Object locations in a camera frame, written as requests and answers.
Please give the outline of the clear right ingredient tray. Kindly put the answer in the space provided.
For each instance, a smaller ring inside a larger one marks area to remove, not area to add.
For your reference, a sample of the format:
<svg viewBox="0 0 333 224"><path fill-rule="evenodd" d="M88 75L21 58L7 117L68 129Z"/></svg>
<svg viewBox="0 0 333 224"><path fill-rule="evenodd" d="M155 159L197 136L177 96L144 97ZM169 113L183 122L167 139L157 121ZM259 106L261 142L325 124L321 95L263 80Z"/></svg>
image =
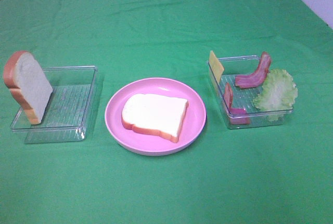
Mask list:
<svg viewBox="0 0 333 224"><path fill-rule="evenodd" d="M224 67L224 72L219 82L220 93L216 94L215 98L220 106L220 110L224 119L224 122L229 129L241 129L241 128L253 128L253 127L265 127L272 125L281 125L284 123L285 116L293 112L291 110L283 111L268 111L262 112L253 105L253 99L261 93L262 86L254 88L241 89L235 85L235 77L238 74L251 74L254 72L260 62L260 56L249 55L249 56L235 56L235 57L224 57L218 58ZM224 101L224 89L226 83L231 85L233 90L233 104L234 108L244 108L247 113L231 114L227 110L226 103ZM233 125L229 122L228 117L248 117L250 124L247 125Z"/></svg>

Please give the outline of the yellow cheese slice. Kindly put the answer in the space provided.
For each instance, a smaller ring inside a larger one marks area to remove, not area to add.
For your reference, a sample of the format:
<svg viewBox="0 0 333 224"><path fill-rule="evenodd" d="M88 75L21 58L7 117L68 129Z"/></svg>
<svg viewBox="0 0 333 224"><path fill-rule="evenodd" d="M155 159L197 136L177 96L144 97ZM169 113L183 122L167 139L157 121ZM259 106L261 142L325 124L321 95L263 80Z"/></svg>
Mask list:
<svg viewBox="0 0 333 224"><path fill-rule="evenodd" d="M224 72L224 67L212 50L210 51L210 54L209 54L208 65L210 67L211 82L212 82L213 88L214 88L215 92L217 94L219 94L220 93L219 82L220 82L221 76Z"/></svg>

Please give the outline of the clear left bread tray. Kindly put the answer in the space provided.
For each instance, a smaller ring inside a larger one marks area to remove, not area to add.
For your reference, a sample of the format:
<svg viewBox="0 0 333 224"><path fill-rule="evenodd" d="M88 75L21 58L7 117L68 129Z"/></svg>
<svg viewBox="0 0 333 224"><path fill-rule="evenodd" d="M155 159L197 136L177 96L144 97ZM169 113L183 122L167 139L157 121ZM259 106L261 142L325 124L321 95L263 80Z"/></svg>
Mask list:
<svg viewBox="0 0 333 224"><path fill-rule="evenodd" d="M11 123L11 131L21 136L25 144L84 140L91 123L97 67L51 67L43 71L53 92L42 122L31 125L20 108Z"/></svg>

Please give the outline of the bacon strip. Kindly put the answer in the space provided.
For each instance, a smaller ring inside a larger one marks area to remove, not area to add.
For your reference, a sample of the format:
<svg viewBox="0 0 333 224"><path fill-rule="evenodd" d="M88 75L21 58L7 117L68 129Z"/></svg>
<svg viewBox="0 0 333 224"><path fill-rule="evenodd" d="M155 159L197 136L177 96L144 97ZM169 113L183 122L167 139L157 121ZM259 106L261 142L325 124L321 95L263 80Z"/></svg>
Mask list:
<svg viewBox="0 0 333 224"><path fill-rule="evenodd" d="M231 88L231 85L229 83L226 83L225 89L224 89L224 101L227 106L227 110L229 113L235 115L235 114L241 114L244 115L247 113L246 109L242 108L234 108L232 107L233 104L233 90ZM247 125L250 124L250 119L248 117L228 117L229 122L233 125Z"/></svg>
<svg viewBox="0 0 333 224"><path fill-rule="evenodd" d="M256 70L248 75L238 74L235 77L235 85L241 89L260 86L269 72L271 57L267 52L262 52L260 62Z"/></svg>

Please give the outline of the green lettuce leaf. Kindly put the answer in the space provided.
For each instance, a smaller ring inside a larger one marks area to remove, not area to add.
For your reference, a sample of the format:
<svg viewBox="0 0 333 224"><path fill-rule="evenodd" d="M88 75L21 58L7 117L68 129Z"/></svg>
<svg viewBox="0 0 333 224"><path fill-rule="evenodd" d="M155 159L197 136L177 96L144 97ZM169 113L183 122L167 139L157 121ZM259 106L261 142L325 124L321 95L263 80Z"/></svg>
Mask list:
<svg viewBox="0 0 333 224"><path fill-rule="evenodd" d="M262 112L291 110L298 96L293 77L284 69L273 69L262 84L253 105Z"/></svg>

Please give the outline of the standing bread slice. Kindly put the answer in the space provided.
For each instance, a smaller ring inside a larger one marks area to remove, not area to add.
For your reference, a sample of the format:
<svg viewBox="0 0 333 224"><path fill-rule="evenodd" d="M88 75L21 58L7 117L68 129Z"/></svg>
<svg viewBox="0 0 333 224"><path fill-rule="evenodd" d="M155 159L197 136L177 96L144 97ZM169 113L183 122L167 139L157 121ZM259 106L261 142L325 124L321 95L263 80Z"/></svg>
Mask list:
<svg viewBox="0 0 333 224"><path fill-rule="evenodd" d="M30 124L40 124L53 88L34 56L24 50L13 53L4 66L3 79Z"/></svg>

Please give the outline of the white bread slice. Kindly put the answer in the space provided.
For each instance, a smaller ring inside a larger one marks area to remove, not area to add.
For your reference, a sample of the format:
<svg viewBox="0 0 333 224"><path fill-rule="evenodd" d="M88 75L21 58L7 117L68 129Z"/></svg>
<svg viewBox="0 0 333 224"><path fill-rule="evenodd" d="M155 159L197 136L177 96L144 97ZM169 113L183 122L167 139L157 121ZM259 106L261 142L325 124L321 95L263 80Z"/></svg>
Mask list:
<svg viewBox="0 0 333 224"><path fill-rule="evenodd" d="M134 94L122 109L122 125L139 134L177 143L188 106L185 98Z"/></svg>

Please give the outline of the green tablecloth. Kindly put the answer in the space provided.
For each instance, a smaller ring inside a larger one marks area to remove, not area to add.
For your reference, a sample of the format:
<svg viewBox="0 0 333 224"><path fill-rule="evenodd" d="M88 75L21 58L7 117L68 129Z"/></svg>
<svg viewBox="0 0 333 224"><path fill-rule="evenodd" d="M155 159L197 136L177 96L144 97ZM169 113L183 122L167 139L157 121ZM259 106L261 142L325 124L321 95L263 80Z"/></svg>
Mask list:
<svg viewBox="0 0 333 224"><path fill-rule="evenodd" d="M1 223L332 223L332 30L300 0L1 0L1 64L98 67L85 140L25 144L1 86ZM207 59L260 54L294 78L284 124L228 129ZM202 97L205 128L185 150L119 146L104 111L124 85L169 77Z"/></svg>

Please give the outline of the pink round plate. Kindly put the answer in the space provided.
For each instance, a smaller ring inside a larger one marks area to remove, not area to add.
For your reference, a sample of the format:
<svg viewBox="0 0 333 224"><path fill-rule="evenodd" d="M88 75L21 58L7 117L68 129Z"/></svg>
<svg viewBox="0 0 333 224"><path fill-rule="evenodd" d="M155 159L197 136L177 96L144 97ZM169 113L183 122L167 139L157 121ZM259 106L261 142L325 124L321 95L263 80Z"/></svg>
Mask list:
<svg viewBox="0 0 333 224"><path fill-rule="evenodd" d="M105 109L106 127L117 143L148 156L169 155L191 145L206 117L205 105L195 90L162 77L127 84Z"/></svg>

